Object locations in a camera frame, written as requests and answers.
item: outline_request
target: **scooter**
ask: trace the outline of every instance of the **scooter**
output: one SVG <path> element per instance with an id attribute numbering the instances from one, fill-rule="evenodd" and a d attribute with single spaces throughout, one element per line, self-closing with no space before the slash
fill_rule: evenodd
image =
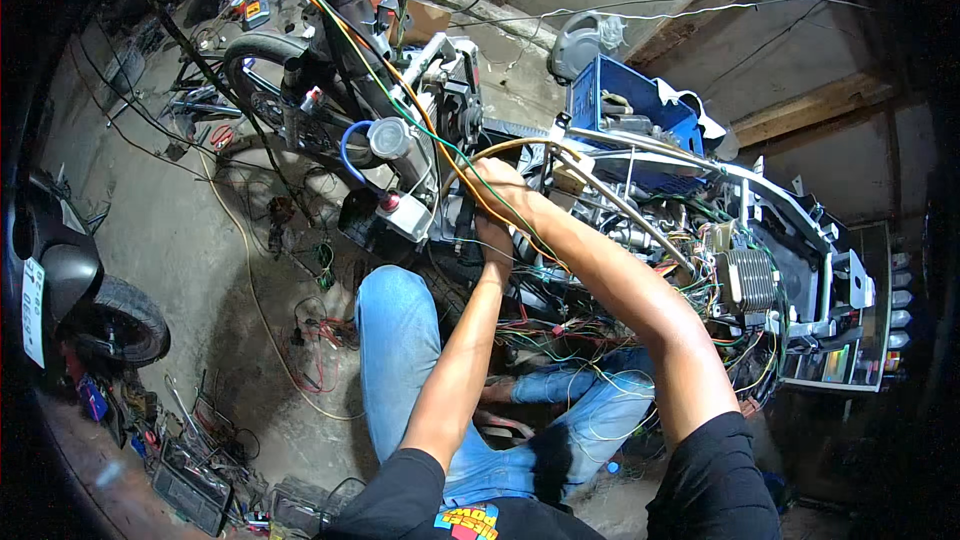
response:
<path id="1" fill-rule="evenodd" d="M 142 290 L 104 273 L 88 222 L 70 203 L 63 174 L 32 171 L 18 192 L 6 254 L 21 280 L 23 350 L 43 369 L 64 343 L 118 366 L 147 366 L 170 349 L 160 308 Z"/>

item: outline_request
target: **concrete floor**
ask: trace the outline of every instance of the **concrete floor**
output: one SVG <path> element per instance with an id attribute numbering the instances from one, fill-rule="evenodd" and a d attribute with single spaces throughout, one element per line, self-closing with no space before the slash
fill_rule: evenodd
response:
<path id="1" fill-rule="evenodd" d="M 490 26 L 474 26 L 469 35 L 483 50 L 483 80 L 486 115 L 528 126 L 549 126 L 563 109 L 565 90 L 546 72 L 546 54 L 535 46 L 526 49 L 518 64 L 508 63 L 520 54 L 525 42 L 506 37 Z M 224 33 L 235 34 L 230 25 Z M 109 60 L 96 28 L 83 35 L 91 54 L 104 67 Z M 79 69 L 94 85 L 92 70 L 83 61 L 76 42 Z M 150 56 L 146 71 L 136 84 L 146 96 L 151 113 L 161 111 L 169 96 L 166 90 L 179 68 L 178 49 L 160 50 Z M 332 419 L 318 410 L 339 416 L 362 413 L 358 354 L 330 347 L 323 349 L 323 367 L 330 372 L 339 361 L 337 387 L 329 393 L 311 395 L 318 410 L 307 403 L 287 378 L 275 352 L 273 340 L 286 346 L 293 327 L 294 306 L 318 295 L 330 317 L 353 313 L 354 264 L 378 265 L 355 249 L 335 229 L 310 229 L 297 215 L 290 224 L 287 246 L 294 252 L 308 249 L 329 238 L 336 251 L 336 285 L 327 293 L 290 258 L 274 260 L 258 245 L 266 245 L 267 202 L 283 194 L 272 174 L 245 166 L 221 172 L 221 179 L 262 181 L 263 184 L 220 186 L 227 206 L 243 222 L 251 237 L 250 261 L 256 295 L 269 325 L 258 314 L 248 278 L 244 239 L 224 212 L 208 183 L 191 173 L 151 158 L 128 145 L 90 100 L 77 70 L 66 52 L 51 90 L 54 122 L 40 165 L 56 172 L 61 164 L 70 180 L 82 215 L 111 204 L 109 216 L 96 234 L 105 270 L 138 286 L 160 306 L 172 335 L 172 347 L 161 361 L 140 370 L 148 390 L 157 393 L 164 407 L 176 407 L 163 385 L 169 373 L 187 402 L 206 372 L 205 391 L 217 408 L 238 428 L 247 428 L 259 438 L 261 450 L 253 467 L 267 482 L 275 484 L 293 474 L 308 483 L 332 488 L 347 476 L 364 480 L 377 472 L 378 463 L 362 417 L 349 421 Z M 167 139 L 136 114 L 127 110 L 117 126 L 128 138 L 150 152 L 162 152 Z M 267 165 L 262 150 L 249 150 L 242 158 Z M 305 176 L 311 163 L 284 153 L 284 171 L 299 183 L 303 180 L 316 193 L 311 209 L 324 215 L 335 213 L 343 190 L 336 180 L 316 172 Z M 179 163 L 204 172 L 196 151 Z M 248 188 L 252 223 L 246 214 Z M 309 256 L 300 255 L 308 266 L 317 267 Z M 306 313 L 322 310 L 311 301 Z M 331 374 L 327 374 L 328 384 Z M 645 475 L 598 475 L 574 501 L 575 512 L 609 538 L 645 535 L 643 508 L 656 492 L 659 479 Z"/>

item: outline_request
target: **man's arm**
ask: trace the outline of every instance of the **man's arm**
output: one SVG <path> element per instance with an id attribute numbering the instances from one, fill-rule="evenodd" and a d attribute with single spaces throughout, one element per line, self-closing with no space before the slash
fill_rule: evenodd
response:
<path id="1" fill-rule="evenodd" d="M 606 235 L 535 192 L 506 162 L 481 159 L 474 167 L 534 227 L 600 304 L 646 344 L 654 362 L 656 403 L 671 444 L 676 446 L 719 414 L 739 412 L 714 342 L 700 317 L 672 285 Z M 516 219 L 475 176 L 471 181 L 486 204 L 500 215 Z"/>
<path id="2" fill-rule="evenodd" d="M 498 225 L 476 218 L 477 236 L 490 246 L 510 254 L 510 235 Z M 437 460 L 446 474 L 450 460 L 464 441 L 483 390 L 494 332 L 500 315 L 500 300 L 510 278 L 509 258 L 484 249 L 486 263 L 470 300 L 439 354 L 416 397 L 400 448 L 422 450 Z"/>

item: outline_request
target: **orange wire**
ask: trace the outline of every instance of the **orange wire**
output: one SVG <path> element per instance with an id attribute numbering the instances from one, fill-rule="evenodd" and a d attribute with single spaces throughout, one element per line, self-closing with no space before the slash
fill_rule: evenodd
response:
<path id="1" fill-rule="evenodd" d="M 307 1 L 309 1 L 313 6 L 316 6 L 320 11 L 323 11 L 323 12 L 325 12 L 328 16 L 330 16 L 330 17 L 333 19 L 333 21 L 336 22 L 336 24 L 340 27 L 340 30 L 342 30 L 342 32 L 343 32 L 344 34 L 349 34 L 349 35 L 352 36 L 355 40 L 359 41 L 360 44 L 362 44 L 362 45 L 364 46 L 364 48 L 366 48 L 368 51 L 371 50 L 370 45 L 369 45 L 369 44 L 367 43 L 367 41 L 363 38 L 363 36 L 360 36 L 359 34 L 355 34 L 355 33 L 354 33 L 354 30 L 351 30 L 350 28 L 348 28 L 348 27 L 343 23 L 343 21 L 341 20 L 341 18 L 339 18 L 336 14 L 328 11 L 320 2 L 318 2 L 318 0 L 307 0 Z M 411 101 L 413 101 L 414 106 L 416 107 L 416 110 L 419 111 L 420 116 L 423 118 L 423 122 L 426 124 L 427 129 L 430 130 L 430 133 L 431 133 L 431 134 L 433 134 L 433 135 L 436 136 L 436 135 L 437 135 L 437 129 L 433 126 L 433 122 L 430 120 L 430 115 L 426 113 L 426 109 L 424 108 L 424 106 L 421 104 L 421 102 L 420 102 L 419 100 L 417 100 L 417 93 L 414 92 L 413 88 L 411 88 L 411 87 L 409 86 L 409 84 L 407 84 L 405 81 L 403 81 L 403 76 L 401 75 L 401 73 L 400 73 L 399 71 L 397 71 L 397 68 L 396 68 L 396 67 L 394 67 L 389 61 L 384 61 L 384 63 L 385 63 L 385 65 L 387 66 L 387 70 L 388 70 L 388 71 L 390 72 L 390 74 L 396 79 L 396 82 L 397 82 L 398 84 L 400 84 L 400 86 L 403 87 L 403 89 L 407 92 L 407 95 L 410 97 Z M 481 205 L 484 209 L 486 209 L 486 211 L 487 211 L 488 213 L 490 213 L 491 215 L 493 215 L 493 216 L 494 216 L 495 218 L 497 218 L 500 222 L 506 223 L 507 225 L 512 225 L 512 226 L 514 226 L 514 227 L 517 227 L 517 224 L 515 224 L 514 222 L 511 222 L 510 219 L 504 217 L 504 216 L 501 215 L 499 212 L 497 212 L 497 211 L 495 211 L 494 209 L 492 209 L 490 205 L 487 204 L 487 202 L 483 199 L 483 197 L 482 197 L 482 196 L 480 195 L 480 193 L 477 191 L 477 188 L 474 187 L 474 185 L 471 183 L 471 181 L 470 181 L 469 179 L 467 179 L 467 175 L 464 174 L 464 172 L 462 171 L 462 169 L 457 166 L 457 163 L 456 163 L 456 162 L 454 162 L 453 158 L 450 156 L 450 151 L 447 150 L 447 147 L 444 146 L 442 142 L 437 142 L 437 145 L 439 146 L 440 152 L 443 153 L 443 157 L 445 157 L 445 158 L 446 158 L 446 161 L 450 163 L 450 167 L 453 168 L 453 171 L 457 174 L 457 177 L 459 177 L 459 178 L 462 180 L 463 184 L 470 190 L 470 193 L 473 194 L 473 197 L 476 199 L 476 201 L 479 202 L 480 205 Z M 553 261 L 554 263 L 556 263 L 557 265 L 559 265 L 561 268 L 563 268 L 564 271 L 566 271 L 567 273 L 569 273 L 569 274 L 572 275 L 571 271 L 567 268 L 567 265 L 566 265 L 564 262 L 562 262 L 561 260 L 559 260 L 559 259 L 556 258 L 556 257 L 552 257 L 552 256 L 546 254 L 546 252 L 544 252 L 543 250 L 541 250 L 541 249 L 536 245 L 536 243 L 533 241 L 533 239 L 530 237 L 529 234 L 527 234 L 525 231 L 521 230 L 519 227 L 517 227 L 516 229 L 517 229 L 517 231 L 527 240 L 527 243 L 529 243 L 529 245 L 534 248 L 534 250 L 535 250 L 536 252 L 538 252 L 538 253 L 539 253 L 540 255 L 542 255 L 544 258 L 549 259 L 550 261 Z"/>

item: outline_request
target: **license plate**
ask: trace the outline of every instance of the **license plate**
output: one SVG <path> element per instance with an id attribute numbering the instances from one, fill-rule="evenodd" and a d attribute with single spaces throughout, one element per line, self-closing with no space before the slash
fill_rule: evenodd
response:
<path id="1" fill-rule="evenodd" d="M 43 364 L 43 278 L 41 264 L 33 257 L 23 263 L 23 350 L 36 364 Z"/>

